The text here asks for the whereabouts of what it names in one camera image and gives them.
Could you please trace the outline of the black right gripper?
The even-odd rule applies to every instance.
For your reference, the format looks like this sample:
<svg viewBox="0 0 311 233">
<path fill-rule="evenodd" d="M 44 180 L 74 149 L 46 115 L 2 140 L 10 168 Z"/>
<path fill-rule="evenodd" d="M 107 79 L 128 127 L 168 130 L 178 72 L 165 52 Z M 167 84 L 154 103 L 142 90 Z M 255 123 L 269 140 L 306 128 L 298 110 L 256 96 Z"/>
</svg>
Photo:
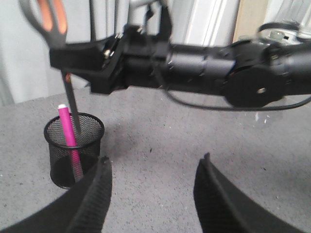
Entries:
<svg viewBox="0 0 311 233">
<path fill-rule="evenodd" d="M 159 33 L 138 32 L 138 26 L 125 26 L 110 59 L 104 59 L 106 41 L 66 44 L 50 49 L 50 65 L 58 70 L 82 70 L 80 77 L 90 83 L 93 93 L 111 94 L 129 86 L 159 88 L 167 74 L 170 27 Z"/>
</svg>

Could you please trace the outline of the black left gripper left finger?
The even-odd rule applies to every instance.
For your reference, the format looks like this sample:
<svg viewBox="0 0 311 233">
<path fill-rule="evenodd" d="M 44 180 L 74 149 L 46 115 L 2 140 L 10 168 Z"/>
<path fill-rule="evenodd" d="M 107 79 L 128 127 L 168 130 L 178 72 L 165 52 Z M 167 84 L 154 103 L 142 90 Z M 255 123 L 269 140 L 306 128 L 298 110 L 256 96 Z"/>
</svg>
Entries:
<svg viewBox="0 0 311 233">
<path fill-rule="evenodd" d="M 112 196 L 112 165 L 101 157 L 65 194 L 3 233 L 100 233 Z"/>
</svg>

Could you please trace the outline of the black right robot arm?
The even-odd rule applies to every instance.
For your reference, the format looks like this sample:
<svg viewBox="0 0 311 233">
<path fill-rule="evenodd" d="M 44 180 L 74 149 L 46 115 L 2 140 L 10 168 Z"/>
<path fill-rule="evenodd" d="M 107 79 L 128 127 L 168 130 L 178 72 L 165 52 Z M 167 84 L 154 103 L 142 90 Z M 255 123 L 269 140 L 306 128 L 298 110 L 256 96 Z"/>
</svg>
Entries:
<svg viewBox="0 0 311 233">
<path fill-rule="evenodd" d="M 223 96 L 237 108 L 258 108 L 311 92 L 311 45 L 243 40 L 226 47 L 172 44 L 128 27 L 121 38 L 50 50 L 53 68 L 90 83 L 93 93 L 130 86 Z"/>
</svg>

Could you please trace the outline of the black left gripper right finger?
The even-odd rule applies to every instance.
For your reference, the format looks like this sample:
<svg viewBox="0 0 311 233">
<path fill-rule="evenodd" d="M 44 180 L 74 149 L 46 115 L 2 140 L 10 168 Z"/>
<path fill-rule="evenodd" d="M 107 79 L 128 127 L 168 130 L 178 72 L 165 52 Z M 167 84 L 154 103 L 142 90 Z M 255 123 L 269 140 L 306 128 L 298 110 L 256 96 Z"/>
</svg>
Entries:
<svg viewBox="0 0 311 233">
<path fill-rule="evenodd" d="M 211 162 L 200 159 L 193 198 L 205 233 L 299 233 L 301 230 L 251 200 Z"/>
</svg>

